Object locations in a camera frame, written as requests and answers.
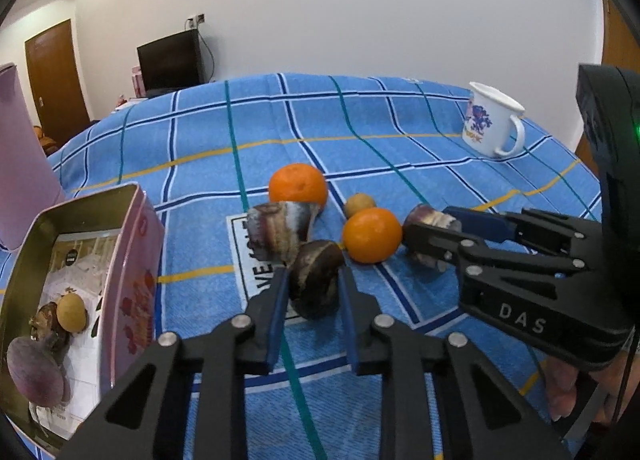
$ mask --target white mug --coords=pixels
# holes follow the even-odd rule
[[[469,86],[473,91],[466,107],[462,140],[479,153],[494,158],[521,152],[524,125],[518,116],[524,113],[522,105],[491,86],[474,82]],[[516,143],[511,150],[504,151],[512,125],[516,128]]]

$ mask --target yellow stripe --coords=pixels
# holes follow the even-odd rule
[[[362,138],[407,138],[412,136],[414,138],[428,137],[428,136],[441,136],[439,133],[409,133],[407,135],[398,133],[393,135],[365,135]],[[445,133],[444,136],[454,137],[461,136],[459,133]],[[295,142],[325,142],[328,140],[356,140],[354,136],[318,136],[311,138],[268,138],[267,140],[259,140],[257,142],[248,142],[247,144],[241,144],[238,146],[238,150],[247,150],[249,148],[255,148],[257,146],[264,146],[267,144],[293,144]],[[137,178],[139,176],[143,176],[150,173],[155,173],[156,171],[160,171],[163,169],[167,169],[173,166],[180,166],[180,164],[186,164],[187,162],[193,162],[194,160],[200,160],[201,158],[207,158],[210,156],[216,156],[225,153],[231,153],[232,148],[220,148],[218,150],[207,150],[201,151],[200,153],[195,153],[187,156],[182,156],[175,160],[170,160],[165,162],[164,164],[160,164],[158,166],[148,167],[146,169],[142,169],[140,171],[136,171],[134,173],[129,173],[122,176],[123,180],[130,180],[132,178]],[[72,193],[76,193],[78,191],[86,191],[88,189],[96,189],[99,187],[105,187],[107,185],[115,184],[118,181],[117,178],[111,178],[105,182],[100,182],[99,184],[92,184],[86,187],[81,187],[78,189],[73,189]]]
[[[158,283],[174,283],[175,281],[192,280],[193,278],[199,278],[201,276],[209,276],[211,274],[228,274],[234,271],[233,265],[221,265],[221,266],[206,266],[204,268],[196,268],[195,270],[188,270],[187,272],[180,272],[179,274],[169,274],[167,276],[160,276]]]
[[[520,189],[512,189],[511,191],[509,191],[507,194],[500,196],[499,198],[496,198],[495,200],[491,200],[490,202],[487,202],[486,204],[480,204],[479,206],[474,207],[473,209],[475,211],[486,211],[487,209],[497,206],[498,204],[501,204],[502,202],[506,202],[509,198],[516,196],[517,194],[522,194],[524,196],[533,196],[535,194],[538,193],[542,193],[543,191],[546,191],[547,189],[550,189],[551,187],[553,187],[559,180],[561,176],[566,175],[567,173],[569,173],[575,166],[577,166],[578,164],[580,164],[582,161],[581,160],[574,160],[566,169],[562,170],[558,176],[554,177],[553,179],[551,179],[546,185],[543,185],[541,188],[539,189],[534,189],[532,191],[522,191]]]
[[[546,363],[546,360],[540,361],[540,366],[544,367],[545,363]],[[522,385],[522,387],[518,390],[520,392],[520,395],[522,395],[522,396],[527,395],[527,393],[529,393],[530,390],[536,385],[536,382],[538,382],[539,378],[540,378],[540,374],[536,370],[535,372],[533,372],[531,374],[529,379],[527,379],[527,382],[525,382]]]

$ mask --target pink object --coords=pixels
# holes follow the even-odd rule
[[[62,202],[24,102],[13,63],[0,66],[0,243],[19,249],[36,216]]]
[[[139,99],[145,97],[145,83],[142,80],[142,70],[140,70],[139,66],[134,66],[131,69],[131,80],[133,81],[133,89],[136,97]]]
[[[154,340],[154,299],[164,226],[146,193],[135,186],[104,288],[98,330],[101,395]]]

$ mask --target television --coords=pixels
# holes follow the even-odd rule
[[[195,29],[139,46],[138,60],[148,98],[206,82]]]

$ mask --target wooden door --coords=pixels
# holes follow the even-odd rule
[[[78,78],[71,20],[27,40],[24,50],[42,129],[62,147],[90,124]]]
[[[640,46],[611,0],[604,0],[602,63],[629,68],[640,73]],[[598,168],[593,161],[591,149],[584,134],[575,154],[597,175]]]

